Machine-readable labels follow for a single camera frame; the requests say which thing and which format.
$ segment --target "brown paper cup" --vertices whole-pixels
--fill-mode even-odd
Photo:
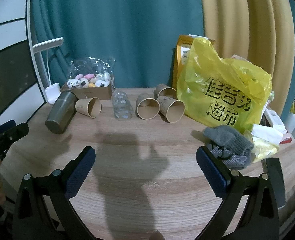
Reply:
[[[159,84],[154,91],[154,95],[156,98],[159,96],[167,96],[169,98],[177,99],[176,90],[174,88],[170,88],[165,84]]]
[[[157,101],[160,103],[160,111],[169,122],[177,122],[181,119],[185,111],[182,101],[174,98],[160,96]]]
[[[77,100],[75,109],[80,114],[95,118],[100,114],[102,105],[98,98],[86,98]]]
[[[160,111],[160,104],[148,94],[140,94],[136,100],[137,115],[144,119],[149,120],[155,117]]]

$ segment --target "yellow plastic bag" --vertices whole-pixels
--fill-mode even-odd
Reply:
[[[194,39],[177,81],[186,115],[209,127],[227,124],[241,133],[259,124],[271,89],[271,75],[262,68],[221,59],[204,38]]]

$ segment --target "white desk lamp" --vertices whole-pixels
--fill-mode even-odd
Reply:
[[[34,54],[46,50],[46,66],[47,66],[48,75],[49,75],[49,49],[61,46],[63,42],[64,42],[64,39],[61,37],[61,38],[52,39],[49,41],[44,41],[44,42],[33,45]],[[61,91],[60,91],[60,86],[58,83],[55,83],[52,85],[50,75],[49,75],[49,84],[50,86],[45,89],[45,93],[46,93],[46,97],[49,104],[52,105],[55,103],[56,99],[61,94]]]

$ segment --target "plush toy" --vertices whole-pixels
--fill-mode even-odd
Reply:
[[[87,75],[84,76],[84,78],[86,78],[87,80],[91,80],[94,77],[95,77],[95,75],[94,74],[91,74],[91,73],[89,73],[89,74],[87,74]]]
[[[67,81],[67,86],[69,89],[72,89],[72,88],[81,88],[82,85],[81,85],[81,81],[78,80],[78,79],[69,79]]]
[[[107,87],[108,85],[110,84],[110,82],[106,82],[106,81],[103,81],[103,80],[98,80],[95,82],[95,86],[97,87]]]
[[[89,82],[92,83],[92,84],[95,84],[96,81],[98,81],[97,78],[92,78]]]
[[[81,78],[83,78],[84,76],[83,76],[83,74],[78,74],[76,77],[75,77],[75,79],[81,79]]]
[[[82,88],[88,88],[89,87],[89,81],[86,78],[81,78],[81,85]]]

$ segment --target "plastic water bottle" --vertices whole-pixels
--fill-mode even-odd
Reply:
[[[115,118],[120,121],[129,120],[133,116],[133,107],[126,93],[117,91],[112,96]]]

